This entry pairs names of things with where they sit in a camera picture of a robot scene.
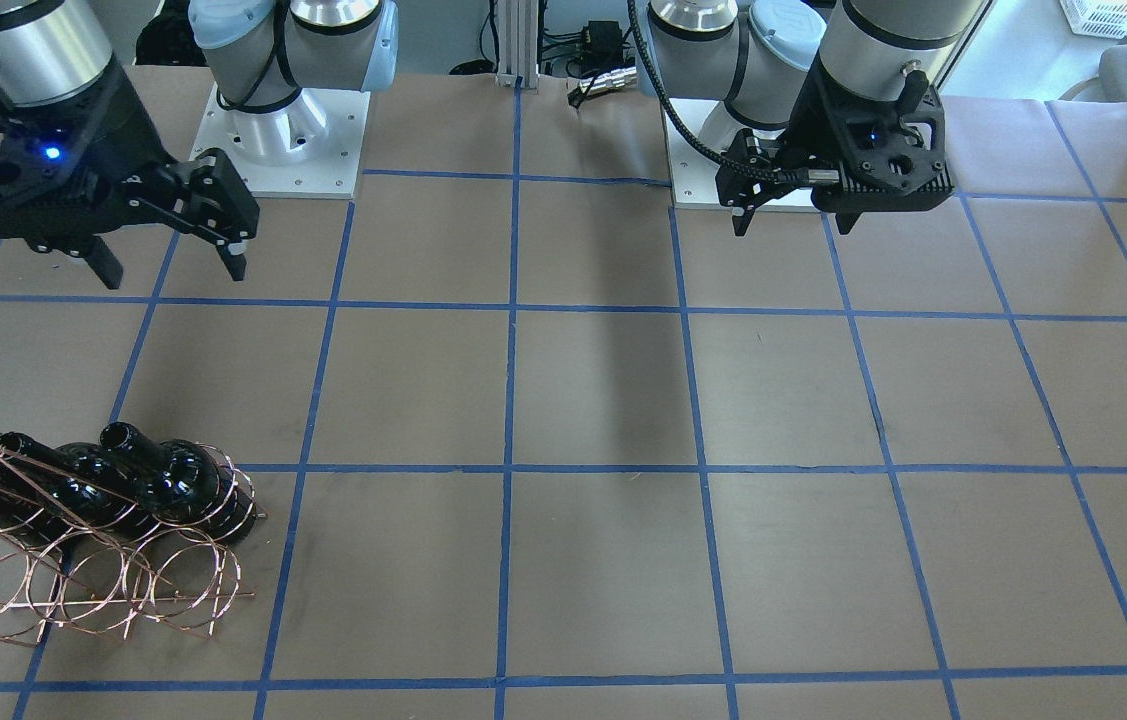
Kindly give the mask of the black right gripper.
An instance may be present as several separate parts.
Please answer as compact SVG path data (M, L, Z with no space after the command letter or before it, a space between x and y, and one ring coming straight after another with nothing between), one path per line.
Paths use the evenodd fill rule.
M258 223L260 205L223 150L178 161L165 149L123 66L45 105L19 108L0 90L0 240L165 224L218 246L242 282ZM88 238L83 261L119 290L123 265L103 238Z

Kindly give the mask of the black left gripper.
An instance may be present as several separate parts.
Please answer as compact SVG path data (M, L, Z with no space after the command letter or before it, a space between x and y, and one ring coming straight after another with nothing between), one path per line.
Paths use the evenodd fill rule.
M745 237L760 206L809 188L815 208L846 235L866 213L929 211L956 192L944 146L944 109L923 70L905 70L900 91L873 100L810 70L781 136L742 128L715 174L733 233Z

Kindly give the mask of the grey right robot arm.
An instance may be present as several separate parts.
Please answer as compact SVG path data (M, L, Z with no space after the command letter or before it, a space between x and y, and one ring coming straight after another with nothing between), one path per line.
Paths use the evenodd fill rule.
M402 36L394 1L170 1L174 33L214 75L228 140L167 146L92 1L0 1L0 241L61 254L118 290L106 234L165 225L247 277L260 232L258 167L332 155L320 94L384 91Z

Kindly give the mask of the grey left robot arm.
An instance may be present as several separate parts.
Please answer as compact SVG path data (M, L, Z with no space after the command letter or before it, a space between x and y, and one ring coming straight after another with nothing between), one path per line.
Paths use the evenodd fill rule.
M642 83L678 136L715 163L746 234L796 190L848 233L866 213L938 208L956 192L929 74L975 1L630 1Z

